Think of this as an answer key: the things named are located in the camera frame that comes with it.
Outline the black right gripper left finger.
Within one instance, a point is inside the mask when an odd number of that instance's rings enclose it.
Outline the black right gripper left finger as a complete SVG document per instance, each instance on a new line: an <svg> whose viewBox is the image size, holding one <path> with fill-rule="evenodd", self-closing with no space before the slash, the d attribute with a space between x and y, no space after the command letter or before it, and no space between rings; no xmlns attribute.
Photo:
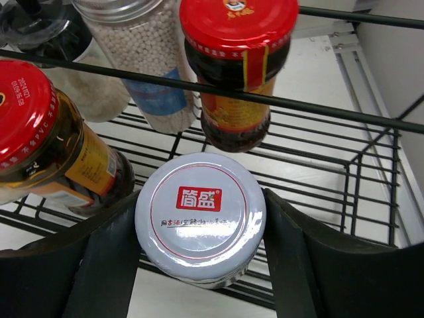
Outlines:
<svg viewBox="0 0 424 318"><path fill-rule="evenodd" d="M140 258L138 194L73 227L1 251L2 317L126 317Z"/></svg>

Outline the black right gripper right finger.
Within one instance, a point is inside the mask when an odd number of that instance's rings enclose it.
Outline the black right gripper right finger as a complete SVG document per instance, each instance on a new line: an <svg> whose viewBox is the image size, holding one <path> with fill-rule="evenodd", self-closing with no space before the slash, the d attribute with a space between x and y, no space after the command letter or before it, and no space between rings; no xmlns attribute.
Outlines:
<svg viewBox="0 0 424 318"><path fill-rule="evenodd" d="M278 317L422 317L423 245L338 232L264 190L264 243Z"/></svg>

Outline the grey-lid dark sauce jar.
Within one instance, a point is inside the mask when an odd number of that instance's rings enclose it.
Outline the grey-lid dark sauce jar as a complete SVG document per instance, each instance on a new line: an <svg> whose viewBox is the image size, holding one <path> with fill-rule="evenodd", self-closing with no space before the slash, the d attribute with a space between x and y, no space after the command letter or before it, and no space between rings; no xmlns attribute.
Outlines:
<svg viewBox="0 0 424 318"><path fill-rule="evenodd" d="M163 273L206 289L231 285L247 270L264 234L266 202L237 161L208 152L158 168L138 194L141 248Z"/></svg>

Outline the small red-cap brown bottle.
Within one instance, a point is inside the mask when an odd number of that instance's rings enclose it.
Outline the small red-cap brown bottle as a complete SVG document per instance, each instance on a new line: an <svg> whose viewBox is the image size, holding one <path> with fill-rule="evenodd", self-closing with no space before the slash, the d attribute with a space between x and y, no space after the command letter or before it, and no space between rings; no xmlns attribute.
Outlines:
<svg viewBox="0 0 424 318"><path fill-rule="evenodd" d="M134 171L36 66L1 61L1 202L28 194L83 217L133 192Z"/></svg>

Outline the red-lid brown sauce bottle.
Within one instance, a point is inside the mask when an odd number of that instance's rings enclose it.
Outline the red-lid brown sauce bottle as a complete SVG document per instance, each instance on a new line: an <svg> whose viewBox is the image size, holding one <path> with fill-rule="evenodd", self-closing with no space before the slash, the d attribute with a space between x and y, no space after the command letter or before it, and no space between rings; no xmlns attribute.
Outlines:
<svg viewBox="0 0 424 318"><path fill-rule="evenodd" d="M296 0L182 1L180 24L199 83L271 96L286 63L299 14ZM201 93L201 126L224 152L258 146L270 126L269 105Z"/></svg>

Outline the silver-lid blue-label jar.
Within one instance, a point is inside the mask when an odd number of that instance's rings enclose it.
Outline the silver-lid blue-label jar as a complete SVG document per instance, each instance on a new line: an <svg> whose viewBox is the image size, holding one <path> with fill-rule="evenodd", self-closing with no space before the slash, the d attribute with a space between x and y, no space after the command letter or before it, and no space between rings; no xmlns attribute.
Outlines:
<svg viewBox="0 0 424 318"><path fill-rule="evenodd" d="M119 70L188 81L177 34L176 1L73 1L93 37ZM193 93L179 88L123 80L150 126L176 134L195 120Z"/></svg>

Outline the black-pump-lid spice jar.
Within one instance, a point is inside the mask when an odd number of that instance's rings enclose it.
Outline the black-pump-lid spice jar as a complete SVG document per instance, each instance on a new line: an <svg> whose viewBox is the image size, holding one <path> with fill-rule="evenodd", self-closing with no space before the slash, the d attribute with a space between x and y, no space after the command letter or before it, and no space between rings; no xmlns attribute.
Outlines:
<svg viewBox="0 0 424 318"><path fill-rule="evenodd" d="M109 68L111 65L70 1L7 1L1 6L1 45L15 52ZM130 101L118 78L36 63L89 122L118 117Z"/></svg>

